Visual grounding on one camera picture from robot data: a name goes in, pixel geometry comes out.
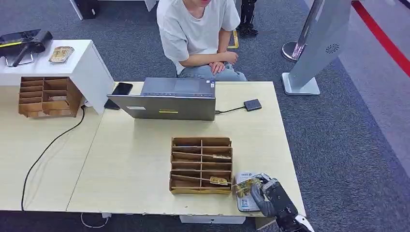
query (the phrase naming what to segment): red stripe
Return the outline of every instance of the red stripe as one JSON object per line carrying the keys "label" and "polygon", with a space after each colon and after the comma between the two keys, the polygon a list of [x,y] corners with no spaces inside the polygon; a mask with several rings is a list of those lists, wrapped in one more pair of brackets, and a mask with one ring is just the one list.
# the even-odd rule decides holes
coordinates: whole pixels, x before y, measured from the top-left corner
{"label": "red stripe", "polygon": [[400,52],[396,45],[389,39],[389,37],[384,33],[384,31],[377,25],[376,21],[370,16],[367,10],[364,8],[361,2],[352,1],[351,5],[360,15],[364,23],[379,41],[379,43],[384,47],[387,53],[396,61],[396,63],[401,67],[401,69],[410,77],[410,61],[406,56]]}

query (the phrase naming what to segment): white t-shirt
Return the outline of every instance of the white t-shirt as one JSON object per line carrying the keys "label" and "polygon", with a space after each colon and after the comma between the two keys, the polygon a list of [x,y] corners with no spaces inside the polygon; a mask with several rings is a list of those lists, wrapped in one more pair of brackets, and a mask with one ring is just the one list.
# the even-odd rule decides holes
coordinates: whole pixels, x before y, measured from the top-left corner
{"label": "white t-shirt", "polygon": [[200,19],[189,13],[182,0],[160,0],[157,22],[164,54],[180,74],[184,69],[180,61],[192,54],[216,54],[220,29],[232,31],[240,19],[234,0],[211,0]]}

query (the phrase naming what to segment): jeans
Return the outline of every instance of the jeans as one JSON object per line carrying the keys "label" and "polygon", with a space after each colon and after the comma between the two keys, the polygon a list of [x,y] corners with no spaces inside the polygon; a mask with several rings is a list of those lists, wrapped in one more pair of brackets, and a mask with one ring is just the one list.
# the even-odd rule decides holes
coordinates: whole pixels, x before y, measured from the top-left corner
{"label": "jeans", "polygon": [[235,72],[232,64],[225,64],[225,70],[220,73],[213,74],[211,66],[203,65],[197,67],[187,67],[182,70],[181,74],[178,75],[179,78],[203,78],[206,80],[215,81],[247,81],[246,77],[241,72]]}

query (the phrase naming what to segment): laptop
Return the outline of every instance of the laptop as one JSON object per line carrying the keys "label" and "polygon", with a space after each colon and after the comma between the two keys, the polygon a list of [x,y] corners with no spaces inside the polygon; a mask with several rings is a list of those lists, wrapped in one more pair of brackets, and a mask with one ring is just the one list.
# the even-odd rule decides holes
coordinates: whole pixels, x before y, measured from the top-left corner
{"label": "laptop", "polygon": [[133,118],[215,119],[215,82],[202,78],[146,78],[141,95],[107,95]]}

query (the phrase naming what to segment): wooden organizer box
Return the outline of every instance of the wooden organizer box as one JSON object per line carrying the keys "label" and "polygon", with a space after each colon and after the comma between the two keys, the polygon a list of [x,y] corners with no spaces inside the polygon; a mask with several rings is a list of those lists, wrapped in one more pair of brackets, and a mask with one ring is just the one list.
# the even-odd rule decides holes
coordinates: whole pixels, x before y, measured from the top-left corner
{"label": "wooden organizer box", "polygon": [[[230,194],[232,142],[227,137],[173,138],[171,142],[171,193]],[[211,176],[228,185],[210,183]]]}
{"label": "wooden organizer box", "polygon": [[76,117],[82,97],[68,77],[22,77],[18,113],[26,117]]}

